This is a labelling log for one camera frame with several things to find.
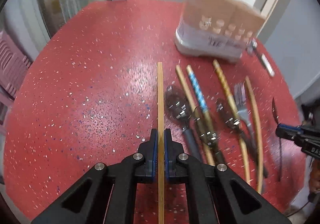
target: wooden stick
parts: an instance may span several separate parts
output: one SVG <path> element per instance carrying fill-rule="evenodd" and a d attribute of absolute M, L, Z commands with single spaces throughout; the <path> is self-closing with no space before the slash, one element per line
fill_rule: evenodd
<path fill-rule="evenodd" d="M 158 223 L 164 224 L 164 92 L 162 62 L 157 64 L 158 75 Z"/>
<path fill-rule="evenodd" d="M 200 115 L 198 114 L 198 111 L 195 110 L 195 109 L 196 109 L 196 103 L 195 103 L 194 100 L 193 100 L 193 97 L 192 97 L 190 88 L 189 88 L 189 86 L 188 86 L 188 84 L 187 84 L 187 81 L 186 81 L 184 75 L 183 75 L 183 72 L 182 72 L 182 70 L 181 70 L 180 65 L 177 65 L 177 66 L 176 66 L 176 73 L 177 73 L 177 76 L 178 76 L 179 81 L 180 81 L 180 83 L 181 83 L 181 86 L 182 86 L 182 88 L 183 88 L 183 90 L 184 90 L 184 93 L 185 93 L 185 95 L 187 96 L 187 99 L 188 99 L 188 101 L 189 101 L 191 110 L 192 110 L 192 111 L 195 111 L 195 116 L 196 116 L 197 118 L 199 118 Z M 213 156 L 212 156 L 212 153 L 211 153 L 211 150 L 210 150 L 209 146 L 208 146 L 207 144 L 205 144 L 205 143 L 202 143 L 202 148 L 203 148 L 203 151 L 204 151 L 204 153 L 205 153 L 205 157 L 206 157 L 206 159 L 207 159 L 207 163 L 208 163 L 209 165 L 213 165 L 213 166 L 214 166 L 214 160 L 213 160 Z"/>
<path fill-rule="evenodd" d="M 234 118 L 238 118 L 238 109 L 237 109 L 235 100 L 233 99 L 233 95 L 231 94 L 227 79 L 224 76 L 223 71 L 222 71 L 218 61 L 214 60 L 212 64 L 213 64 L 215 71 L 216 71 L 216 74 L 220 80 L 221 86 L 224 90 L 224 94 L 225 94 L 226 99 L 228 101 L 228 104 L 232 110 L 232 114 L 233 114 Z M 245 145 L 244 140 L 242 140 L 241 138 L 239 138 L 239 146 L 241 149 L 242 160 L 243 160 L 243 164 L 244 164 L 245 179 L 246 179 L 246 182 L 250 185 L 250 167 L 249 167 L 248 151 L 247 151 L 247 146 Z"/>
<path fill-rule="evenodd" d="M 262 192 L 262 182 L 263 182 L 263 146 L 262 146 L 262 134 L 261 134 L 261 124 L 259 110 L 256 102 L 256 98 L 253 93 L 251 82 L 248 76 L 245 78 L 245 84 L 249 92 L 249 98 L 252 107 L 252 117 L 254 123 L 254 131 L 256 133 L 257 146 L 258 146 L 258 183 L 257 192 L 261 194 Z"/>

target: pink chair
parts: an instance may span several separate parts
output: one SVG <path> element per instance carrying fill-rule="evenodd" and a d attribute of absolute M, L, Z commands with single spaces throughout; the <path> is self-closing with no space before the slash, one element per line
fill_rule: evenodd
<path fill-rule="evenodd" d="M 0 84 L 16 97 L 31 63 L 5 32 L 0 32 Z"/>

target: spoon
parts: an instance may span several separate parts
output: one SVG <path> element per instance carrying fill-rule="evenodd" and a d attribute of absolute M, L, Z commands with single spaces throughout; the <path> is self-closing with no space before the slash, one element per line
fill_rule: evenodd
<path fill-rule="evenodd" d="M 182 134 L 186 141 L 191 155 L 202 162 L 198 145 L 192 129 L 190 128 L 190 118 L 192 111 L 189 102 L 181 89 L 170 85 L 164 94 L 165 104 L 172 117 L 175 118 L 182 128 Z"/>

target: table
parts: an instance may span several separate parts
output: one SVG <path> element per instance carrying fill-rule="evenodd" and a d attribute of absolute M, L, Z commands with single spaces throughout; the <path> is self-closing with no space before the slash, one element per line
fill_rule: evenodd
<path fill-rule="evenodd" d="M 173 35 L 182 5 L 155 0 L 89 4 L 58 31 L 31 66 L 14 102 L 4 151 L 6 191 L 30 219 L 36 217 L 97 162 L 114 164 L 136 152 L 157 127 L 156 62 L 163 62 L 164 87 L 178 84 L 176 64 L 191 64 L 213 115 L 224 98 L 213 58 L 181 55 Z M 283 140 L 283 177 L 278 182 L 279 141 L 271 102 L 279 120 L 298 125 L 298 112 L 275 63 L 270 79 L 247 53 L 236 65 L 220 61 L 231 89 L 249 75 L 257 99 L 270 177 L 263 196 L 283 211 L 303 186 L 304 158 Z M 244 178 L 237 136 L 220 126 L 220 148 L 228 165 Z M 165 127 L 185 143 L 166 116 Z M 255 187 L 254 164 L 250 163 Z M 157 222 L 157 184 L 138 185 L 135 223 Z M 166 223 L 188 223 L 184 185 L 166 185 Z"/>

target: chopstick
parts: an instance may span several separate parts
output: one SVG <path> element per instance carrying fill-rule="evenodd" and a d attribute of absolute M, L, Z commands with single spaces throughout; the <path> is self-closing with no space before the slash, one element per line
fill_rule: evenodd
<path fill-rule="evenodd" d="M 190 91 L 189 86 L 187 84 L 187 81 L 186 81 L 186 79 L 185 79 L 185 77 L 183 75 L 183 72 L 182 72 L 182 69 L 181 69 L 180 65 L 176 66 L 176 73 L 177 73 L 177 76 L 178 76 L 179 81 L 181 83 L 181 86 L 182 86 L 182 88 L 184 90 L 184 93 L 185 93 L 185 95 L 186 95 L 186 97 L 187 97 L 187 99 L 189 101 L 191 110 L 195 111 L 195 116 L 197 118 L 199 118 L 200 116 L 198 114 L 198 111 L 196 110 L 196 103 L 194 102 L 194 99 L 192 97 L 191 91 Z M 202 147 L 203 147 L 203 150 L 204 150 L 204 153 L 205 153 L 205 157 L 207 159 L 207 163 L 209 165 L 213 165 L 214 166 L 215 164 L 214 164 L 213 156 L 212 156 L 212 153 L 211 153 L 211 150 L 210 150 L 209 146 L 207 144 L 205 144 L 205 143 L 202 143 Z"/>
<path fill-rule="evenodd" d="M 223 71 L 218 63 L 217 60 L 213 61 L 213 66 L 215 68 L 215 72 L 220 80 L 221 86 L 224 90 L 224 94 L 226 96 L 226 99 L 228 101 L 228 104 L 232 110 L 233 116 L 235 118 L 238 118 L 238 109 L 235 103 L 235 100 L 233 99 L 233 96 L 231 94 L 228 82 L 226 77 L 223 74 Z M 243 159 L 243 164 L 244 164 L 244 175 L 246 182 L 250 185 L 250 167 L 249 167 L 249 158 L 248 158 L 248 151 L 247 151 L 247 146 L 245 145 L 245 142 L 243 139 L 239 138 L 239 146 L 241 149 L 241 154 L 242 154 L 242 159 Z"/>
<path fill-rule="evenodd" d="M 191 82 L 191 85 L 193 87 L 193 90 L 196 94 L 196 98 L 198 100 L 198 103 L 199 103 L 199 106 L 201 108 L 201 111 L 203 113 L 203 116 L 204 116 L 204 119 L 207 123 L 207 126 L 210 130 L 210 132 L 214 132 L 214 129 L 213 129 L 213 124 L 212 124 L 212 118 L 210 116 L 210 113 L 209 113 L 209 110 L 208 110 L 208 107 L 207 107 L 207 104 L 204 100 L 204 97 L 203 97 L 203 94 L 201 92 L 201 89 L 200 89 L 200 86 L 198 84 L 198 81 L 195 77 L 195 74 L 191 68 L 190 65 L 187 66 L 187 72 L 188 72 L 188 77 L 190 79 L 190 82 Z"/>
<path fill-rule="evenodd" d="M 158 76 L 158 223 L 164 224 L 164 92 L 162 62 L 157 64 Z"/>
<path fill-rule="evenodd" d="M 251 101 L 252 107 L 252 118 L 254 123 L 254 130 L 256 133 L 257 139 L 257 147 L 258 147 L 258 183 L 257 183 L 257 192 L 261 194 L 262 192 L 262 182 L 263 182 L 263 146 L 262 146 L 262 134 L 261 134 L 261 123 L 260 123 L 260 116 L 259 110 L 256 102 L 256 98 L 253 93 L 253 89 L 251 86 L 251 82 L 248 76 L 245 78 L 245 84 L 247 90 L 249 92 L 249 98 Z"/>

